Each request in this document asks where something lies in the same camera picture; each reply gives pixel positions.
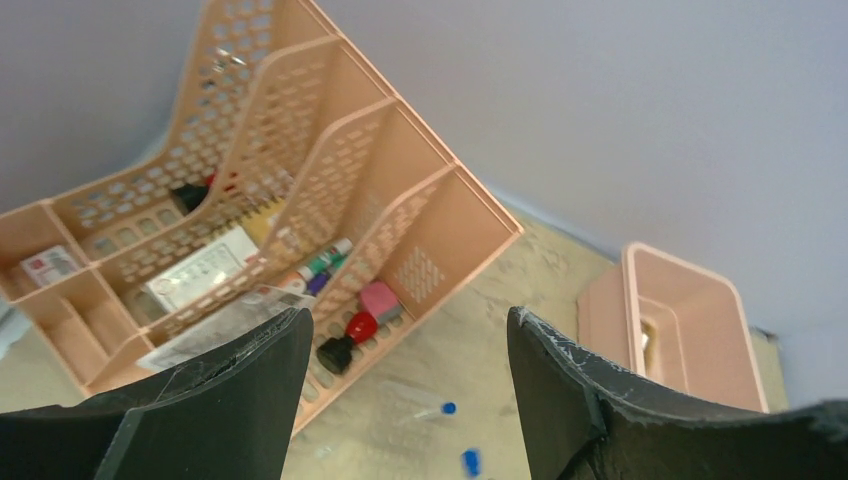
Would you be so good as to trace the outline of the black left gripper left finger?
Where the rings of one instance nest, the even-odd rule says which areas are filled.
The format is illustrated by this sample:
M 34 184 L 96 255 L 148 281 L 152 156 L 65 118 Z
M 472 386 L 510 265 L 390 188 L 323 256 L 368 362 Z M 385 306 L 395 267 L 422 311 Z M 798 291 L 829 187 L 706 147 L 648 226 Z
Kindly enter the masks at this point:
M 290 308 L 220 347 L 72 407 L 1 417 L 5 479 L 277 479 L 314 322 Z

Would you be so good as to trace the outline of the brown bristle tube brush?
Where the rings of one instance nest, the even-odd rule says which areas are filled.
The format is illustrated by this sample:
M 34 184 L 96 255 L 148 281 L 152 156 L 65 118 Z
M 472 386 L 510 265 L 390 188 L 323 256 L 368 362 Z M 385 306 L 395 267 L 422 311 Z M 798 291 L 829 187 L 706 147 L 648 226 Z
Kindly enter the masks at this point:
M 649 322 L 641 322 L 641 347 L 644 358 L 645 367 L 648 368 L 655 361 L 657 349 L 657 330 L 656 327 Z

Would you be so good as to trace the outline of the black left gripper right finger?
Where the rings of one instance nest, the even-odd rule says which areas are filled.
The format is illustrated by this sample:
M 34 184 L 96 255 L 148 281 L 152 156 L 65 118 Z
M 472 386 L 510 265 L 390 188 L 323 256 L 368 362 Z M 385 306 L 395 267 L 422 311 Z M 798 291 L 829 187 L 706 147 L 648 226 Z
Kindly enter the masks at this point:
M 530 310 L 507 314 L 509 364 L 535 479 L 843 479 L 847 404 L 776 414 L 646 379 Z

